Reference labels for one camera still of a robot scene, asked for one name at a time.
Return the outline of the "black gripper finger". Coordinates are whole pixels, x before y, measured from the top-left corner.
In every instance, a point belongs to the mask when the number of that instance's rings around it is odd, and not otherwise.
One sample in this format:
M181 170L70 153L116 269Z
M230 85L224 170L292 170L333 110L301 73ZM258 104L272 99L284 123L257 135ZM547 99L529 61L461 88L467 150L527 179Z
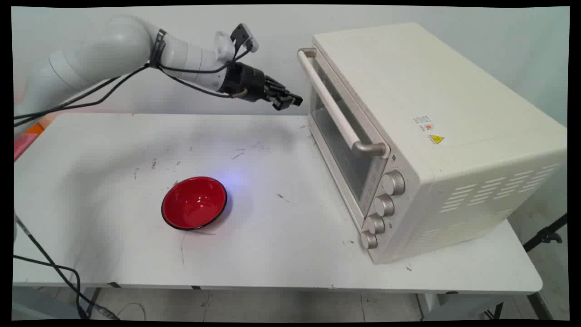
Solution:
M275 110L284 110L292 105L292 95L288 90L270 89L265 93L265 99L272 103Z
M266 76L266 101L272 106L301 106L303 98L291 93L284 85Z

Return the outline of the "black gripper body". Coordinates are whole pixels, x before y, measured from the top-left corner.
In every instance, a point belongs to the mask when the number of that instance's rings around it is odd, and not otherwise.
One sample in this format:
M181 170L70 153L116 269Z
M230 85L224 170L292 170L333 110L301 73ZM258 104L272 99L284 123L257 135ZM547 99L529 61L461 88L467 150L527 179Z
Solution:
M221 92L237 95L239 99L256 102L267 101L266 75L260 69L243 63L233 63L226 68L226 75L221 86Z

